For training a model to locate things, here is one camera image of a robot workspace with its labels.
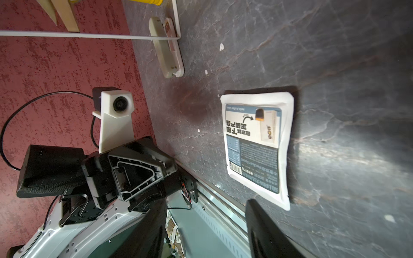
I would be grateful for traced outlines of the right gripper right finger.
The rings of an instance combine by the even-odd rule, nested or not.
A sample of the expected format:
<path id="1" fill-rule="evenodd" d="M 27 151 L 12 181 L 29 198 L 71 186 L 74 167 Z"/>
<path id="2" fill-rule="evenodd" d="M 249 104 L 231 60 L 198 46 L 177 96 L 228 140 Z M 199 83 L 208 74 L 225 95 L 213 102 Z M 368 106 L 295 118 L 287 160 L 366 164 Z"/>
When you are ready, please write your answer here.
<path id="1" fill-rule="evenodd" d="M 253 258 L 302 258 L 256 200 L 246 203 L 245 219 Z"/>

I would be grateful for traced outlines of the grey coffee bag bottom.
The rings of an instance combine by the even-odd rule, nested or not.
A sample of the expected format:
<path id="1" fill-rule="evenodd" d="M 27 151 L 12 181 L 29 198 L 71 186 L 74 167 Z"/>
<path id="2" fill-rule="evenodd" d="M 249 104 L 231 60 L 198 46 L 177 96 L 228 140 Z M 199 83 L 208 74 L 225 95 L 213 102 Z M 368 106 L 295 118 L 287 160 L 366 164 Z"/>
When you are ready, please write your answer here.
<path id="1" fill-rule="evenodd" d="M 294 97 L 288 92 L 226 94 L 220 101 L 228 175 L 289 211 L 287 152 Z"/>

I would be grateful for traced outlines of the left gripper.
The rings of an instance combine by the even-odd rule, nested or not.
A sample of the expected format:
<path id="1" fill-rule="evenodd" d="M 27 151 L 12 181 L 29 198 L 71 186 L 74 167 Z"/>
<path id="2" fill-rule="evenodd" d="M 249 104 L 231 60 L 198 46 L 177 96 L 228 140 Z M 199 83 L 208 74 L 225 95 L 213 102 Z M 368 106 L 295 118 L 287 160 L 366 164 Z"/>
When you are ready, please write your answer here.
<path id="1" fill-rule="evenodd" d="M 62 195 L 60 226 L 95 221 L 116 199 L 126 202 L 177 171 L 175 160 L 151 137 L 106 154 L 83 149 L 30 145 L 20 169 L 16 195 Z"/>

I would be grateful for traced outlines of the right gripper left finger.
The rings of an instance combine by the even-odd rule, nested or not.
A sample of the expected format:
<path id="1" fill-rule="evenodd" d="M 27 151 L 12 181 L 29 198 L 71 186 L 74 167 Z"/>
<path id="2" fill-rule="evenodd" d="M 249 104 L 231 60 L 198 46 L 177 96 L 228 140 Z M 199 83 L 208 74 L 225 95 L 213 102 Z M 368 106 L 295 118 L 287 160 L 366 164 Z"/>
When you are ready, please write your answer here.
<path id="1" fill-rule="evenodd" d="M 162 197 L 141 202 L 132 210 L 143 213 L 143 219 L 111 257 L 160 258 L 166 235 L 166 199 Z"/>

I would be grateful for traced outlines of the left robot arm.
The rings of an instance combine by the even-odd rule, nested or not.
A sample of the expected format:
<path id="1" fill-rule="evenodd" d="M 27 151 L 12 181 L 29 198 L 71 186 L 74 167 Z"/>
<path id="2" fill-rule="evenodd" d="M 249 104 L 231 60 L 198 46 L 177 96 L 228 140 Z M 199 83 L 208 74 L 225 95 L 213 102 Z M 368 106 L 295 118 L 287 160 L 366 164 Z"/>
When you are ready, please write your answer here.
<path id="1" fill-rule="evenodd" d="M 175 160 L 151 138 L 104 153 L 29 146 L 17 196 L 52 196 L 44 223 L 10 258 L 87 258 L 114 235 L 129 236 L 110 258 L 159 258 L 166 237 L 166 198 L 179 187 Z"/>

